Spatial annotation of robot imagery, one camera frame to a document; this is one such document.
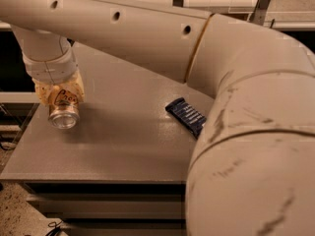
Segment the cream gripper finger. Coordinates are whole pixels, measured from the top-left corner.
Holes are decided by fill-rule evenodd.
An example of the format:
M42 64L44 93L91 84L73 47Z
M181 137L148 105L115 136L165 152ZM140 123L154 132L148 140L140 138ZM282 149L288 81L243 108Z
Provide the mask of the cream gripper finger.
M64 89L75 95L80 102L85 100L84 84L79 71L76 71L72 77L64 83Z
M43 105L51 104L51 94L53 91L53 85L33 80L35 93L39 99L39 102Z

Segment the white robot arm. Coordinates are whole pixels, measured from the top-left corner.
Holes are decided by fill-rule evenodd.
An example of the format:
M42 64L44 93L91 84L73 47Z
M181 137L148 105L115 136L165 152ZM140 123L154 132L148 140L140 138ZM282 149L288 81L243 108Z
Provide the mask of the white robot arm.
M41 94L2 179L69 236L315 236L314 56L220 14L1 0Z

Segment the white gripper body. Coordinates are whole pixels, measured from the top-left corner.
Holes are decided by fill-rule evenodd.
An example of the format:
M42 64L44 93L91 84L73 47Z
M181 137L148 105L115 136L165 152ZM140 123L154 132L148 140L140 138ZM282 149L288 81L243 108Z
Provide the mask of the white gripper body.
M61 57L34 61L23 55L27 73L34 79L46 84L61 84L69 81L78 71L75 55L68 49Z

